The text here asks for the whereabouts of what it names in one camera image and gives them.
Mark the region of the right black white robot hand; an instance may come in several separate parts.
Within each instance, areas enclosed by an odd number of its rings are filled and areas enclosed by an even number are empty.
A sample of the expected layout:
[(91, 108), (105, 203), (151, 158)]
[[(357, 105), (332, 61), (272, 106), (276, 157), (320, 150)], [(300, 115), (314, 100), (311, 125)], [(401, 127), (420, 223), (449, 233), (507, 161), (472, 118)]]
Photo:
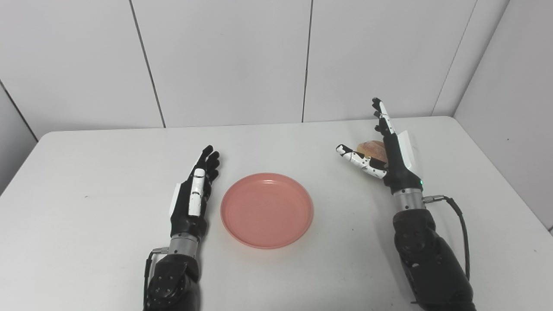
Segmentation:
[(385, 105), (379, 98), (372, 99), (372, 107), (378, 119), (375, 130), (382, 135), (387, 161), (359, 153), (344, 144), (339, 144), (336, 152), (368, 175), (382, 179), (393, 194), (407, 189), (422, 191), (423, 181), (418, 175), (420, 166), (417, 164), (409, 133), (395, 130)]

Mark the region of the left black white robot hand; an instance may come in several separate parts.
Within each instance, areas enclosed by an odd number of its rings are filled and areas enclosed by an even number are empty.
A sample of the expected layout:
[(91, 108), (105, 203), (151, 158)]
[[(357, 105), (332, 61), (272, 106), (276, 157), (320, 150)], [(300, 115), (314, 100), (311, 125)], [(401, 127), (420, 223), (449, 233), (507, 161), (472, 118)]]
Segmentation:
[(219, 176), (219, 157), (220, 153), (208, 145), (186, 181), (177, 185), (171, 203), (171, 237), (188, 234), (201, 240), (205, 236), (207, 202), (213, 193), (213, 182)]

